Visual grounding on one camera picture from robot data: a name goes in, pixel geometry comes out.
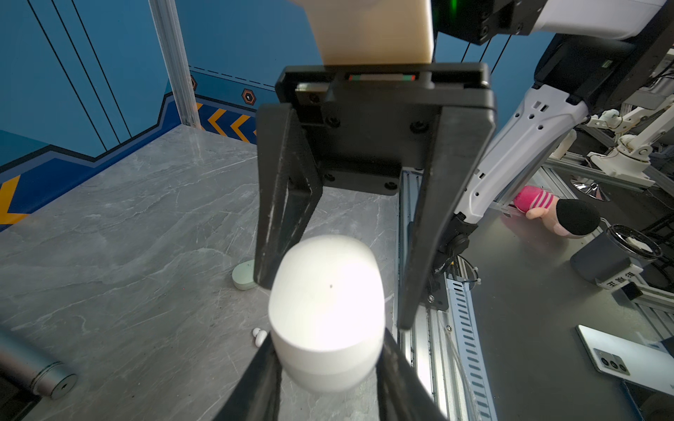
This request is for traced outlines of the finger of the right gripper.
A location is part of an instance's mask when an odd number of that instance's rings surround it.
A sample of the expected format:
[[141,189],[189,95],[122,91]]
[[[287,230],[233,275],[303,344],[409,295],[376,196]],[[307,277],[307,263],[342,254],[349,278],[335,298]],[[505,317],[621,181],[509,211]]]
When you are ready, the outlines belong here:
[[401,330],[414,326],[442,235],[494,130],[489,108],[444,107],[435,122],[398,299]]
[[257,112],[259,215],[254,279],[271,289],[288,251],[304,235],[322,196],[312,150],[289,103]]

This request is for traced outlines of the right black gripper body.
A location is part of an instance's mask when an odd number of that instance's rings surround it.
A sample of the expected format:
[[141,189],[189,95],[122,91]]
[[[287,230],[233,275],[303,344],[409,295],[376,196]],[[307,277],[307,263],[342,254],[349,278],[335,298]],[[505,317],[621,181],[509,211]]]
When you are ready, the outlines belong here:
[[295,110],[319,180],[394,195],[406,168],[461,191],[495,129],[480,62],[289,66],[276,83]]

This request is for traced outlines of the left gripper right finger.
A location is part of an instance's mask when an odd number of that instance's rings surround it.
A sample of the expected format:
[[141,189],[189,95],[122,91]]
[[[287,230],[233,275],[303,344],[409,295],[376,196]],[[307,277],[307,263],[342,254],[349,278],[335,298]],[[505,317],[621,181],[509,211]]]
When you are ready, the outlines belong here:
[[376,374],[380,420],[446,420],[388,329],[384,331]]

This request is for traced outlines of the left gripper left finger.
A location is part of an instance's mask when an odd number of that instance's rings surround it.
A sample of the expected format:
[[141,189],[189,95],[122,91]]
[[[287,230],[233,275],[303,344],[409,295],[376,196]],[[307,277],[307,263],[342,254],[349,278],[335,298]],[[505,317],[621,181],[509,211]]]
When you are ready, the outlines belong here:
[[281,405],[282,376],[282,364],[268,336],[213,419],[276,421]]

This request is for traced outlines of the white earbud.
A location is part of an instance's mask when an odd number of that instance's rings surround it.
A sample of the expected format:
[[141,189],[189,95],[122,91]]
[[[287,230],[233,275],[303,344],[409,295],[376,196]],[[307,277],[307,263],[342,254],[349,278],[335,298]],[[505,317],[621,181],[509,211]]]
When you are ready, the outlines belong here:
[[265,340],[267,340],[268,332],[262,328],[254,328],[252,335],[254,337],[254,344],[257,348],[260,348]]

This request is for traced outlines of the mint green earbud case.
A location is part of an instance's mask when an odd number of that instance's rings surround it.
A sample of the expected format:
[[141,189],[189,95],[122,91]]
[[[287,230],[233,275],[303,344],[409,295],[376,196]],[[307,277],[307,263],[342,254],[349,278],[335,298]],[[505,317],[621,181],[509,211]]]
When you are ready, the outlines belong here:
[[254,277],[255,261],[244,261],[237,265],[232,272],[233,286],[240,291],[254,289],[258,286]]

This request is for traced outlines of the white earbud case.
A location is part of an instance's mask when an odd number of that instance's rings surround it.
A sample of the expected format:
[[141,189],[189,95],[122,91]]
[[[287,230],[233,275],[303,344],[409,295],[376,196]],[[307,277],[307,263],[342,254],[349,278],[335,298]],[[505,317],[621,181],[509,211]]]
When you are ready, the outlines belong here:
[[384,344],[375,255],[348,236],[299,242],[277,270],[268,314],[277,357],[293,382],[319,394],[353,389],[374,370]]

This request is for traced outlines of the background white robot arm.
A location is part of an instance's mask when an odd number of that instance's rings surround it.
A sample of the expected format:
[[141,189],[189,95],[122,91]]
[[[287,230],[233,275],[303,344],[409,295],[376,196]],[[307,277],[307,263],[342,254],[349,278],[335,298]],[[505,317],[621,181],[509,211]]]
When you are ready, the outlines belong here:
[[[673,96],[667,96],[653,110],[643,107],[627,113],[609,110],[572,130],[545,164],[587,182],[605,182],[643,191],[658,182],[650,159],[654,145],[667,142],[666,137],[672,130]],[[581,132],[607,142],[607,152],[572,154],[570,146]]]

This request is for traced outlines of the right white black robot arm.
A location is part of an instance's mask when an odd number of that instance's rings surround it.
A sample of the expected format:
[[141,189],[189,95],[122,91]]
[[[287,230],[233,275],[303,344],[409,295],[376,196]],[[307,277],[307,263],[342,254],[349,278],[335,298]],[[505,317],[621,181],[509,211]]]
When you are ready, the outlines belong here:
[[[270,289],[324,187],[393,195],[423,179],[398,300],[409,329],[431,276],[461,254],[491,202],[589,115],[646,84],[673,42],[670,1],[305,1],[319,66],[288,67],[256,113],[254,279]],[[489,68],[437,63],[435,36],[479,46],[549,32],[534,82],[496,126]]]

